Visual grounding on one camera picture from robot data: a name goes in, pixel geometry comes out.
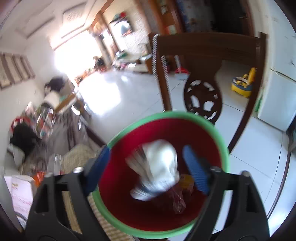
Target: white refrigerator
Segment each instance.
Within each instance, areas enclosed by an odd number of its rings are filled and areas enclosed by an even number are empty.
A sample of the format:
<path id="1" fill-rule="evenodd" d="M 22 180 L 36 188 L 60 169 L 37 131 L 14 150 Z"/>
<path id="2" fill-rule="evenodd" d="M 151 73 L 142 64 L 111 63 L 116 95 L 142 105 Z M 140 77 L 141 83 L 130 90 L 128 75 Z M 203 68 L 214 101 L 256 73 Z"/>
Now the white refrigerator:
<path id="1" fill-rule="evenodd" d="M 267 2 L 270 63 L 258 118 L 286 131 L 296 115 L 296 33 L 275 1 Z"/>

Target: framed picture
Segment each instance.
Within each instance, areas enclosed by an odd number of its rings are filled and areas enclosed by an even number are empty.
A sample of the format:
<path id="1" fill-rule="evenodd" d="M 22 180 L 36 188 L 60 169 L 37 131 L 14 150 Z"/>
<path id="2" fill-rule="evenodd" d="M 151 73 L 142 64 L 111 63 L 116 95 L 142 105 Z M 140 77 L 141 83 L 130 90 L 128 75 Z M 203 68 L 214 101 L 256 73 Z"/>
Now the framed picture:
<path id="1" fill-rule="evenodd" d="M 3 54 L 0 54 L 0 88 L 6 88 L 10 86 L 11 76 L 8 74 L 7 64 Z"/>
<path id="2" fill-rule="evenodd" d="M 3 55 L 6 60 L 8 70 L 13 78 L 13 82 L 20 83 L 22 81 L 22 76 L 17 69 L 17 66 L 12 58 L 12 54 L 4 53 Z"/>
<path id="3" fill-rule="evenodd" d="M 30 65 L 28 58 L 26 56 L 22 56 L 21 61 L 24 65 L 25 69 L 27 70 L 27 73 L 29 74 L 30 78 L 32 78 L 32 79 L 35 78 L 35 73 Z"/>
<path id="4" fill-rule="evenodd" d="M 24 67 L 24 65 L 22 63 L 21 56 L 14 55 L 13 56 L 13 59 L 15 61 L 15 64 L 16 64 L 16 67 L 17 67 L 19 73 L 22 76 L 22 79 L 23 80 L 28 80 L 29 79 L 29 75 L 28 75 L 28 73 L 27 73 L 27 71 L 26 71 L 26 69 L 25 69 L 25 67 Z"/>

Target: red bucket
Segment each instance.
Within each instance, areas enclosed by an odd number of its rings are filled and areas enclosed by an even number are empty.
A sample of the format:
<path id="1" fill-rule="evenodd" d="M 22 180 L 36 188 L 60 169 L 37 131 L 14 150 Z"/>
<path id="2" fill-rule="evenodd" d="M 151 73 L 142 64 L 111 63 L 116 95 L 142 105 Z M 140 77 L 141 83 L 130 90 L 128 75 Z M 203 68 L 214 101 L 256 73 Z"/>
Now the red bucket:
<path id="1" fill-rule="evenodd" d="M 212 166 L 227 171 L 228 150 L 214 126 L 203 117 L 189 112 L 164 112 L 124 129 L 108 144 L 110 161 L 99 191 L 93 196 L 97 208 L 113 226 L 136 237 L 166 238 L 189 231 L 206 199 L 195 189 L 184 212 L 173 214 L 160 211 L 152 201 L 131 197 L 130 190 L 138 183 L 139 176 L 126 164 L 126 158 L 139 145 L 158 139 L 170 142 L 176 149 L 180 174 L 189 173 L 182 157 L 185 145 L 191 145 Z"/>

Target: yellow potty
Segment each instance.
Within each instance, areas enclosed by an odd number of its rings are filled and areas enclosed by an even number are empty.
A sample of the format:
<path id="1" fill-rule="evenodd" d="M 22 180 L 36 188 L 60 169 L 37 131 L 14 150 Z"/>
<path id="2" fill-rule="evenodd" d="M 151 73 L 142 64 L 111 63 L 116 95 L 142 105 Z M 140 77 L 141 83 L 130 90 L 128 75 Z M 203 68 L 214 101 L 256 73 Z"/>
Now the yellow potty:
<path id="1" fill-rule="evenodd" d="M 255 79 L 256 69 L 251 68 L 249 75 L 244 74 L 243 77 L 236 77 L 232 80 L 231 90 L 239 93 L 245 98 L 251 95 L 253 81 Z"/>

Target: carved wooden chair back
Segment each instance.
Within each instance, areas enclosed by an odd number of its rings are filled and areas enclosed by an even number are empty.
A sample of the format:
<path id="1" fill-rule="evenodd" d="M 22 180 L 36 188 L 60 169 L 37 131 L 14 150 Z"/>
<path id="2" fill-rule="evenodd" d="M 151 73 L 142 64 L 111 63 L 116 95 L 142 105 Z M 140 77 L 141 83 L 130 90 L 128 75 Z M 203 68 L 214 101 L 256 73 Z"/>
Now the carved wooden chair back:
<path id="1" fill-rule="evenodd" d="M 159 82 L 165 110 L 172 110 L 172 106 L 164 56 L 178 55 L 190 72 L 184 87 L 186 109 L 204 116 L 213 124 L 222 111 L 222 95 L 215 81 L 215 74 L 221 67 L 222 60 L 238 62 L 257 69 L 246 110 L 228 146 L 231 152 L 246 127 L 259 93 L 265 63 L 266 34 L 260 33 L 260 38 L 255 38 L 214 32 L 176 35 L 150 33 L 149 40 L 155 53 L 153 71 Z M 194 105 L 194 98 L 198 100 L 198 106 Z M 212 107 L 205 108 L 206 102 L 212 102 Z"/>

